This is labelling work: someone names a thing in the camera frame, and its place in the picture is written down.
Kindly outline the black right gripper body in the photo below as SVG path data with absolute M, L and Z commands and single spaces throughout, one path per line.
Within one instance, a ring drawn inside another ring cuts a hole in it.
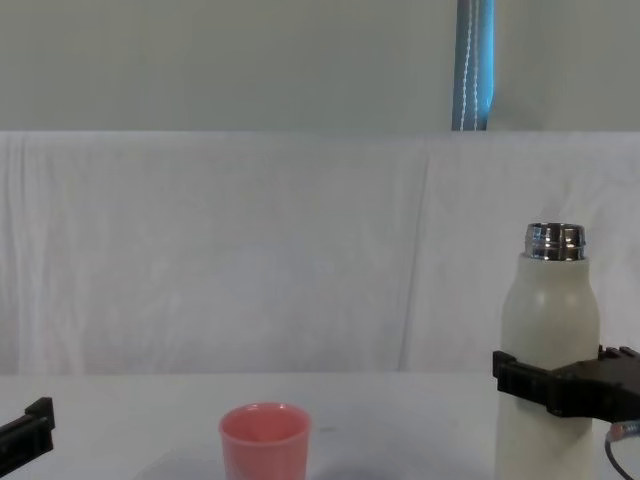
M 564 418 L 638 418 L 639 357 L 580 361 L 553 371 L 546 408 Z

